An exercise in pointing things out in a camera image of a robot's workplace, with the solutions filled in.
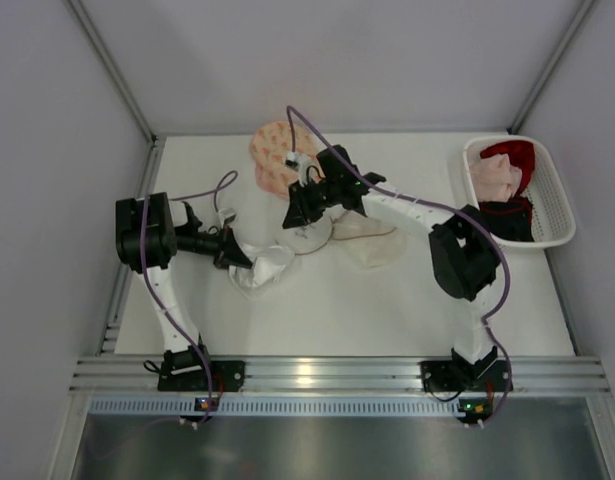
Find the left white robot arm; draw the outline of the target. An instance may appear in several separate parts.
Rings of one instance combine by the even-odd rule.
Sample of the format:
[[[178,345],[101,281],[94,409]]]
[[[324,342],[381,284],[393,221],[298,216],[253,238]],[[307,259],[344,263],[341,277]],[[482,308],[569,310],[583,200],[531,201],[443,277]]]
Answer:
[[[151,296],[164,342],[164,376],[204,370],[209,354],[187,308],[177,299],[176,255],[207,256],[214,267],[250,269],[253,262],[236,240],[233,209],[218,212],[219,224],[208,229],[184,200],[166,193],[115,203],[116,251],[122,264],[138,275]]]

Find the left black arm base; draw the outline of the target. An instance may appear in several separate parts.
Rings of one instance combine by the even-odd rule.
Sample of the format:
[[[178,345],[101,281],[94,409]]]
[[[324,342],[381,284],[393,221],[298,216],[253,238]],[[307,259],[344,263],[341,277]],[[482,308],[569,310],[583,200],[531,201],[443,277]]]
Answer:
[[[237,392],[243,386],[246,373],[244,361],[211,360],[209,366],[213,392]],[[169,352],[157,375],[157,390],[161,392],[209,392],[207,373],[194,352]]]

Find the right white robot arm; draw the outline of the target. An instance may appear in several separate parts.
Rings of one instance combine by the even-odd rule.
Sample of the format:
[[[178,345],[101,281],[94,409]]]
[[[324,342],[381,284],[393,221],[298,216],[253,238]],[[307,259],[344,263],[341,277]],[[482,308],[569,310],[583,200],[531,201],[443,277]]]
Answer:
[[[361,174],[340,145],[321,151],[315,159],[291,151],[285,165],[298,174],[298,180],[288,187],[283,229],[314,224],[328,209],[341,207],[412,236],[425,236],[439,287],[471,304],[470,312],[457,324],[452,356],[474,368],[496,359],[502,348],[487,331],[488,319],[504,301],[492,308],[486,301],[499,267],[503,268],[503,294],[508,294],[509,268],[477,209],[467,205],[458,210],[399,193],[382,175]]]

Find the white bra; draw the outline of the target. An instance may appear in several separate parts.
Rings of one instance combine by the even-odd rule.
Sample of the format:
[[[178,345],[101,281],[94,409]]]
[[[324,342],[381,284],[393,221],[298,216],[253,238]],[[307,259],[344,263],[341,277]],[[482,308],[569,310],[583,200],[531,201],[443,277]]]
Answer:
[[[252,267],[230,266],[228,278],[247,299],[259,297],[278,284],[296,260],[296,254],[290,248],[278,244],[264,248],[243,244],[241,249],[252,262]]]

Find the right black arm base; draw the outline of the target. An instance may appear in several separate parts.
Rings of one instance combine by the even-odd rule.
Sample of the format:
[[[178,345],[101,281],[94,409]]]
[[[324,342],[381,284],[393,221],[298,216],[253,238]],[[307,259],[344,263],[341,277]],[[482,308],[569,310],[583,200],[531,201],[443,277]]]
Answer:
[[[427,360],[420,365],[423,390],[428,393],[502,393],[511,379],[503,360],[460,364],[455,360]]]

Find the white round mesh laundry bag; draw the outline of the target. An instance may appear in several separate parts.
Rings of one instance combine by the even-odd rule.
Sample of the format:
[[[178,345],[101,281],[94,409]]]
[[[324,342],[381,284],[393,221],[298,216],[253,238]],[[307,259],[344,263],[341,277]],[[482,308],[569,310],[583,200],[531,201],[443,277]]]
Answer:
[[[349,211],[336,217],[324,214],[306,226],[279,227],[275,240],[297,255],[312,254],[333,243],[365,269],[394,263],[407,246],[407,235],[396,227]]]

